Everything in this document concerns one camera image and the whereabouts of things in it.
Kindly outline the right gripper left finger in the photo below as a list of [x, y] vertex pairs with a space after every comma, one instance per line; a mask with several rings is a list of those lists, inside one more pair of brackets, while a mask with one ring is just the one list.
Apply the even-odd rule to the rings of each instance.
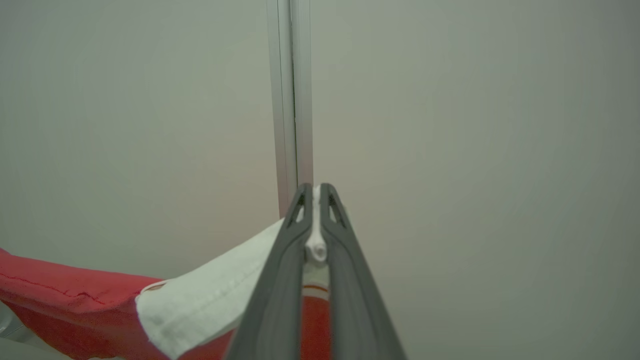
[[303, 268], [313, 225], [313, 187], [304, 183], [279, 228], [225, 360], [301, 360]]

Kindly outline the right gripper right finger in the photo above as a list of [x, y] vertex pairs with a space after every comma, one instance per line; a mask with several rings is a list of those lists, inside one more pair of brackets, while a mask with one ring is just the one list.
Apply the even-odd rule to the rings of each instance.
[[333, 360], [407, 360], [400, 338], [336, 188], [320, 185], [327, 244]]

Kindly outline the red mesh garment striped trim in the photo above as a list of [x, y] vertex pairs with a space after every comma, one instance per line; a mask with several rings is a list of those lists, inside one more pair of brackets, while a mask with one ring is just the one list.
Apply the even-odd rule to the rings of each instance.
[[[301, 360], [332, 360], [328, 249], [320, 186], [302, 268]], [[226, 360], [285, 218], [165, 280], [76, 268], [0, 249], [0, 302], [73, 360]]]

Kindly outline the aluminium profile post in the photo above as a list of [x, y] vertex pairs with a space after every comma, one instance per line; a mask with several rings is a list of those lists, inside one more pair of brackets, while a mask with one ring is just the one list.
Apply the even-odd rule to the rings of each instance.
[[314, 182], [311, 0], [265, 0], [279, 216]]

